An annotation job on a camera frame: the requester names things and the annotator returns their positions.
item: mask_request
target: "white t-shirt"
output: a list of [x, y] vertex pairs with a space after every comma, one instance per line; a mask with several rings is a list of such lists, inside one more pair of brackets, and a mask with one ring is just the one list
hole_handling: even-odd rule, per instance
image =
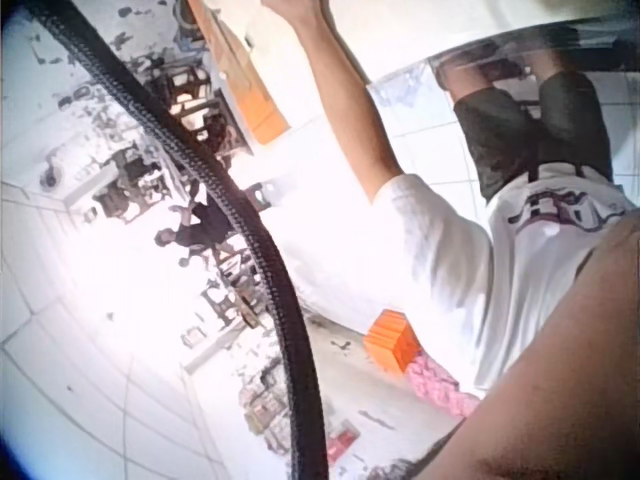
[[488, 205], [489, 232], [424, 181], [402, 175], [373, 208], [395, 252], [403, 305], [425, 351], [483, 397], [544, 325], [586, 255], [634, 205], [565, 163], [523, 175]]

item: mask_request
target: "leg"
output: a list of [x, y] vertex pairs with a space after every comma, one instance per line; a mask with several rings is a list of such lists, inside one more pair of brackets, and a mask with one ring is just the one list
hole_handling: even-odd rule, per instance
[[443, 79], [478, 170], [482, 196], [491, 200], [537, 165], [539, 126], [506, 92], [475, 68], [448, 69]]
[[557, 146], [554, 155], [611, 181], [609, 135], [591, 81], [550, 50], [529, 54], [527, 60], [540, 84], [542, 123]]

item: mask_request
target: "raised arm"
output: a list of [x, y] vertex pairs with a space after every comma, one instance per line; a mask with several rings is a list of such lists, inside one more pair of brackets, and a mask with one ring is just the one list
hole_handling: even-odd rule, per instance
[[296, 32], [316, 80], [331, 128], [370, 201], [401, 175], [378, 111], [325, 20], [321, 0], [262, 0]]

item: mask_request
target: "black cable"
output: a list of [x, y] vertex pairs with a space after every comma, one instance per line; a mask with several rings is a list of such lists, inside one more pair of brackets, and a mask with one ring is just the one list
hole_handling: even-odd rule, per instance
[[71, 1], [25, 0], [24, 5], [147, 134], [204, 184], [244, 236], [267, 290], [282, 351], [291, 409], [292, 476], [328, 478], [322, 403], [309, 337], [280, 252], [258, 213], [214, 153], [136, 80]]

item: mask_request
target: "graphic print on shirt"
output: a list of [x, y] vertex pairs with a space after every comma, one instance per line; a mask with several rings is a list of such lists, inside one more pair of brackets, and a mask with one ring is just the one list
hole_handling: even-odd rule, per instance
[[609, 221], [622, 217], [627, 210], [611, 206], [612, 213], [602, 216], [589, 195], [565, 189], [548, 189], [529, 195], [522, 211], [508, 219], [509, 225], [516, 226], [516, 235], [538, 222], [571, 225], [583, 232], [601, 231]]

